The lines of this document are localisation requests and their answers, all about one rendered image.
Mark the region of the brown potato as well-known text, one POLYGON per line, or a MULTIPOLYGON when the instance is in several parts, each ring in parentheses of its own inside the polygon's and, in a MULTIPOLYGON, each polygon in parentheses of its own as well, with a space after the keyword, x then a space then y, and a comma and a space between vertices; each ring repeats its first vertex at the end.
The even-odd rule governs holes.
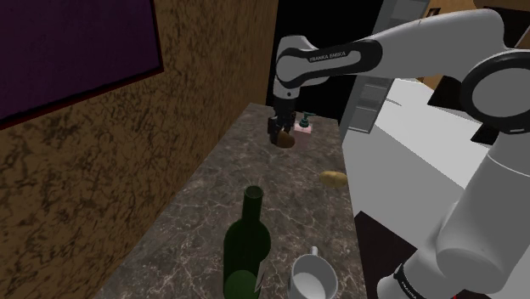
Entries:
POLYGON ((293 136, 289 135, 287 132, 280 130, 277 136, 276 145, 283 149, 292 148, 296 143, 296 140, 293 136))

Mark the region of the pink soap dispenser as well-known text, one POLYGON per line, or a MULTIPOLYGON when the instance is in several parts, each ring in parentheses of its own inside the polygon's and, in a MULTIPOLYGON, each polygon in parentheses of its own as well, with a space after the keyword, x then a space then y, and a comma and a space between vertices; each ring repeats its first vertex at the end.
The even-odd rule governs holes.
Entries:
POLYGON ((311 112, 303 112, 303 116, 300 120, 297 120, 294 126, 295 133, 301 134, 311 134, 312 133, 312 123, 309 121, 309 117, 313 116, 311 112))

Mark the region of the white mug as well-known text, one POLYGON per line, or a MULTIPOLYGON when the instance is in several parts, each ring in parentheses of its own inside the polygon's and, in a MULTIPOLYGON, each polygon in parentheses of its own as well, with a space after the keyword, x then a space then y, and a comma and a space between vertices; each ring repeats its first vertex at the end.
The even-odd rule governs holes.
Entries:
POLYGON ((288 299, 335 299, 338 278, 333 267, 319 255, 317 246, 292 264, 288 299))

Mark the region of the yellow potato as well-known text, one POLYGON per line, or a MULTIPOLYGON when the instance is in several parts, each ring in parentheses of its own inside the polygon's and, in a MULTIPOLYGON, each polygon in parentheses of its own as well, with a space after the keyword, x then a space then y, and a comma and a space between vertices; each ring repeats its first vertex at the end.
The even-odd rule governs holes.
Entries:
POLYGON ((343 172, 324 171, 319 174, 319 180, 331 188, 341 188, 347 185, 347 175, 343 172))

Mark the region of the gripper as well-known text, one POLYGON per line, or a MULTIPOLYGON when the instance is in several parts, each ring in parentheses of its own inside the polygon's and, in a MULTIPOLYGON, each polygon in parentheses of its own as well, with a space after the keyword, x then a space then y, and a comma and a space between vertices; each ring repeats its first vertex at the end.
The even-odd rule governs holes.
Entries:
POLYGON ((275 97, 273 102, 275 116, 268 118, 268 135, 270 142, 276 144, 281 129, 291 129, 296 119, 296 101, 275 97))

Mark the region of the purple wall picture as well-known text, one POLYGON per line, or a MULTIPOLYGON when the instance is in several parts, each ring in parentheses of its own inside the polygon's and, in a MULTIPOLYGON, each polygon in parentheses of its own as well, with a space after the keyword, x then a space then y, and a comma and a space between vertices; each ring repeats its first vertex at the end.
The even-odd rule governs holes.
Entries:
POLYGON ((155 0, 0 0, 0 130, 163 71, 155 0))

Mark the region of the grey shelf unit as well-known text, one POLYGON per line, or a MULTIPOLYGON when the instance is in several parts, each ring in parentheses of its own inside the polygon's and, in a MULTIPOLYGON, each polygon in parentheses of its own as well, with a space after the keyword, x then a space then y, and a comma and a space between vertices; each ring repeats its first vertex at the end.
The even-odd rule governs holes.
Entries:
MULTIPOLYGON (((431 0, 384 0, 372 34, 420 19, 431 0)), ((370 133, 393 79, 357 76, 340 123, 341 138, 348 131, 370 133)))

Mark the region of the dark green wine bottle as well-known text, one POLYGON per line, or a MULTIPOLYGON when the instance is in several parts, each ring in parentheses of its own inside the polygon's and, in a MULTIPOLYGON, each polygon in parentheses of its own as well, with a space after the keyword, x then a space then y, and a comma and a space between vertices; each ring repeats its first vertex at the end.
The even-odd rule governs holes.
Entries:
POLYGON ((263 190, 244 190, 241 217, 223 240, 223 299, 258 299, 271 250, 268 228, 261 222, 263 190))

